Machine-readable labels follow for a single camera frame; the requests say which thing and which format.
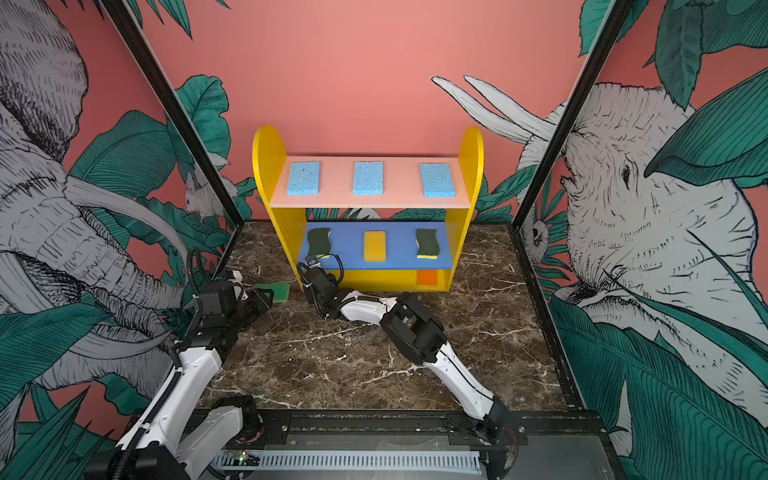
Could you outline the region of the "black frame post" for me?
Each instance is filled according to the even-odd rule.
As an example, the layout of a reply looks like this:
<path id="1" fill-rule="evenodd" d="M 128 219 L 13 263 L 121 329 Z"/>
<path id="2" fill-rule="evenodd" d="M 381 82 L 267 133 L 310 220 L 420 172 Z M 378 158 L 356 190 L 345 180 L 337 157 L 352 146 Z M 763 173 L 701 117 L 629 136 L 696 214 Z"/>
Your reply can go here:
<path id="1" fill-rule="evenodd" d="M 182 143 L 189 150 L 196 164 L 201 168 L 226 214 L 233 221 L 235 229 L 241 228 L 245 220 L 240 215 L 231 195 L 227 192 L 221 176 L 215 169 L 176 91 L 170 85 L 157 57 L 147 44 L 141 29 L 133 17 L 132 10 L 125 1 L 106 0 L 101 1 L 101 4 L 165 112 L 169 115 L 171 123 L 181 137 Z"/>
<path id="2" fill-rule="evenodd" d="M 599 35 L 588 55 L 586 63 L 574 86 L 571 96 L 565 105 L 552 138 L 548 141 L 547 149 L 533 176 L 531 184 L 524 197 L 522 205 L 515 216 L 512 228 L 519 231 L 527 218 L 538 192 L 543 187 L 551 168 L 560 157 L 562 148 L 571 133 L 576 120 L 595 84 L 613 45 L 634 5 L 634 1 L 612 1 L 610 8 L 601 25 Z"/>

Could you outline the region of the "orange yellow sponge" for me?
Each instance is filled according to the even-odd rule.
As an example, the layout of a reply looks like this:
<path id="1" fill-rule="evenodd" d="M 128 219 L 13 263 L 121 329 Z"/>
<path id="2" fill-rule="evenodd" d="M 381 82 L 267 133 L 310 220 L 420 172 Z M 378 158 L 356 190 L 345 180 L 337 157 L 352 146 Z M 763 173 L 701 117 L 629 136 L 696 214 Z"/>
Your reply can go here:
<path id="1" fill-rule="evenodd" d="M 418 270 L 417 285 L 419 287 L 434 287 L 439 283 L 436 270 Z"/>

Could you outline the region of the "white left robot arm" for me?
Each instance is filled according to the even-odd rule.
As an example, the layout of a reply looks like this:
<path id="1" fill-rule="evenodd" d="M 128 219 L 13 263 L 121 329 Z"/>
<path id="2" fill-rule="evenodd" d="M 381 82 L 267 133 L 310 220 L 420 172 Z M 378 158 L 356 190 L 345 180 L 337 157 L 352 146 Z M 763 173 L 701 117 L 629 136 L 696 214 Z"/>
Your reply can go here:
<path id="1" fill-rule="evenodd" d="M 187 425 L 240 333 L 269 312 L 274 296 L 233 280 L 194 294 L 194 315 L 168 377 L 114 450 L 91 458 L 84 478 L 197 479 L 230 441 L 259 440 L 266 422 L 247 394 L 218 400 L 196 427 Z"/>

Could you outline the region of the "black right frame post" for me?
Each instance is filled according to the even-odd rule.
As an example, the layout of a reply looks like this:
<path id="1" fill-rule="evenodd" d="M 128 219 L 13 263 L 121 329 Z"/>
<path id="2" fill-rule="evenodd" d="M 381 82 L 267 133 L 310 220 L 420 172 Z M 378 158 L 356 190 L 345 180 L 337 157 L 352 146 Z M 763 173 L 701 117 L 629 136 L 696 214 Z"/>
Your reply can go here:
<path id="1" fill-rule="evenodd" d="M 595 84 L 613 45 L 634 5 L 634 1 L 612 1 L 610 8 L 601 25 L 599 35 L 588 55 L 586 63 L 574 86 L 571 96 L 565 105 L 552 138 L 548 141 L 547 149 L 533 176 L 531 184 L 524 197 L 522 205 L 515 216 L 512 228 L 519 231 L 527 218 L 538 192 L 543 187 L 551 168 L 560 157 L 562 148 L 571 133 L 576 120 Z"/>

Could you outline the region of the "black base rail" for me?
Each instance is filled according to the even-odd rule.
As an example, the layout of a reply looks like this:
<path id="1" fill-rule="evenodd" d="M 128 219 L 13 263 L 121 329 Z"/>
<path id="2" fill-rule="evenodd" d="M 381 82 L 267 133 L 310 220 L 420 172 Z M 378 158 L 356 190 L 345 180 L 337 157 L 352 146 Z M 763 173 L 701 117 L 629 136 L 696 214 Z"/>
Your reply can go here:
<path id="1" fill-rule="evenodd" d="M 195 409 L 193 429 L 210 409 Z M 523 445 L 489 445 L 471 420 L 452 410 L 259 410 L 264 435 L 222 451 L 474 451 L 480 475 L 425 471 L 267 471 L 222 473 L 209 466 L 204 479 L 622 479 L 617 454 L 593 412 L 510 411 L 525 433 Z"/>

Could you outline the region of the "yellow pink blue shelf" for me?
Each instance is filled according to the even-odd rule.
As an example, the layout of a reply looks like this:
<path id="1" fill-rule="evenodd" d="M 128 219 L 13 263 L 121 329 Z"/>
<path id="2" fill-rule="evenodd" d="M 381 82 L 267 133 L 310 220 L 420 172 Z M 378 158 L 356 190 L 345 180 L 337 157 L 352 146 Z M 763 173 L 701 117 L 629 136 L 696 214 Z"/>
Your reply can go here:
<path id="1" fill-rule="evenodd" d="M 319 161 L 319 193 L 288 196 L 286 186 L 293 162 Z M 353 194 L 354 165 L 373 161 L 384 165 L 382 195 Z M 456 196 L 425 198 L 419 165 L 450 165 Z M 484 173 L 484 142 L 469 128 L 455 157 L 291 156 L 278 130 L 259 128 L 253 138 L 254 179 L 272 226 L 291 268 L 305 261 L 310 229 L 328 227 L 332 253 L 322 267 L 343 274 L 343 285 L 370 291 L 447 291 L 465 243 Z M 418 259 L 416 230 L 437 230 L 440 256 Z M 385 231 L 387 260 L 366 263 L 364 233 Z M 436 270 L 434 287 L 417 285 L 418 270 Z"/>

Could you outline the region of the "bright green sponge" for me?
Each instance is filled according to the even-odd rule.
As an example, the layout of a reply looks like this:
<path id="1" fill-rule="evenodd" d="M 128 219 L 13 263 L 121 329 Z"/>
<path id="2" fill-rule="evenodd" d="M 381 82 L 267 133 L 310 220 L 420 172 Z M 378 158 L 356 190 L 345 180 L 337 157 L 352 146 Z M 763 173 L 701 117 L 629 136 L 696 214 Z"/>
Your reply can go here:
<path id="1" fill-rule="evenodd" d="M 269 285 L 269 289 L 273 292 L 272 302 L 274 304 L 282 304 L 288 300 L 290 293 L 290 284 L 287 282 L 273 283 Z"/>

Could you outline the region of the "white vent strip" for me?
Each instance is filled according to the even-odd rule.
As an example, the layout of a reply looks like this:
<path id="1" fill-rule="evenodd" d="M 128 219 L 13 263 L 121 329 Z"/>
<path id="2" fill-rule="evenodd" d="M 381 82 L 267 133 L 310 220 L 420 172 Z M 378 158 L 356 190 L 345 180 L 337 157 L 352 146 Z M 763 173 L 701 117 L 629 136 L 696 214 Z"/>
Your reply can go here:
<path id="1" fill-rule="evenodd" d="M 267 471 L 425 471 L 480 475 L 474 451 L 222 451 L 210 464 L 222 473 Z"/>

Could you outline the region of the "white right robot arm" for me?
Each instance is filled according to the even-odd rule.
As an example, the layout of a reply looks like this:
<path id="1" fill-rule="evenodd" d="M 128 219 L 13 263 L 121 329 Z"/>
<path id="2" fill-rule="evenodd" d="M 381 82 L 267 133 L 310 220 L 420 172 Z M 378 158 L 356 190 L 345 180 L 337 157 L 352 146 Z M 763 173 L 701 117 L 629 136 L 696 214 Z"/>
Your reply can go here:
<path id="1" fill-rule="evenodd" d="M 417 295 L 380 297 L 343 288 L 341 280 L 317 263 L 299 263 L 308 303 L 326 320 L 380 327 L 411 363 L 430 370 L 471 420 L 471 431 L 489 445 L 523 445 L 525 433 L 503 400 L 470 372 L 450 344 L 443 324 Z"/>

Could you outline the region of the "dark green sponge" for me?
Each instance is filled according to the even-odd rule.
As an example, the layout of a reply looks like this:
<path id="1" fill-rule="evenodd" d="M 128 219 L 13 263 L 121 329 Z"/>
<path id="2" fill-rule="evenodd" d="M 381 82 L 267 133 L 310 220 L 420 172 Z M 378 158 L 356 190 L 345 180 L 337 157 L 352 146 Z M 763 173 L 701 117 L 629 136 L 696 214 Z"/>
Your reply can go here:
<path id="1" fill-rule="evenodd" d="M 416 244 L 418 259 L 437 260 L 439 258 L 441 250 L 436 229 L 417 229 Z"/>
<path id="2" fill-rule="evenodd" d="M 330 233 L 331 230 L 328 227 L 318 227 L 309 230 L 307 234 L 308 257 L 320 259 L 331 255 Z"/>

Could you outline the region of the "blue sponge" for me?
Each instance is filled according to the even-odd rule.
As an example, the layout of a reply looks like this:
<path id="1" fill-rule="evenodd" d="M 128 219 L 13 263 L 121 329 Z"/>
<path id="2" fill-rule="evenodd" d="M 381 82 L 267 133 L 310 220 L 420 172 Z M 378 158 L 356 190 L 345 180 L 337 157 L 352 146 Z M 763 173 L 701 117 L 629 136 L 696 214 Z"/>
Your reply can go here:
<path id="1" fill-rule="evenodd" d="M 360 196 L 382 195 L 384 190 L 383 171 L 382 162 L 356 162 L 354 165 L 353 194 Z"/>
<path id="2" fill-rule="evenodd" d="M 286 186 L 288 196 L 316 195 L 319 193 L 319 161 L 293 162 Z"/>
<path id="3" fill-rule="evenodd" d="M 454 198 L 456 196 L 456 188 L 449 164 L 423 163 L 419 165 L 419 171 L 425 198 Z"/>

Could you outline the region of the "black left frame post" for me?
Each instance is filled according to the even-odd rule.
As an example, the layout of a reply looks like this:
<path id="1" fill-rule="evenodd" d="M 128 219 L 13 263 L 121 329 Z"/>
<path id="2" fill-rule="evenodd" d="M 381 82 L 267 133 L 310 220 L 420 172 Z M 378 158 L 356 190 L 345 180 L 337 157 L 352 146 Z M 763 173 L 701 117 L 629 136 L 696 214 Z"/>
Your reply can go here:
<path id="1" fill-rule="evenodd" d="M 141 29 L 133 17 L 132 10 L 125 1 L 106 0 L 101 1 L 101 4 L 165 112 L 169 115 L 171 123 L 181 137 L 182 143 L 189 150 L 196 164 L 201 168 L 226 214 L 233 221 L 235 229 L 241 228 L 245 220 L 240 215 L 231 195 L 227 192 L 221 176 L 215 169 L 176 91 L 170 85 L 157 57 L 147 44 Z"/>

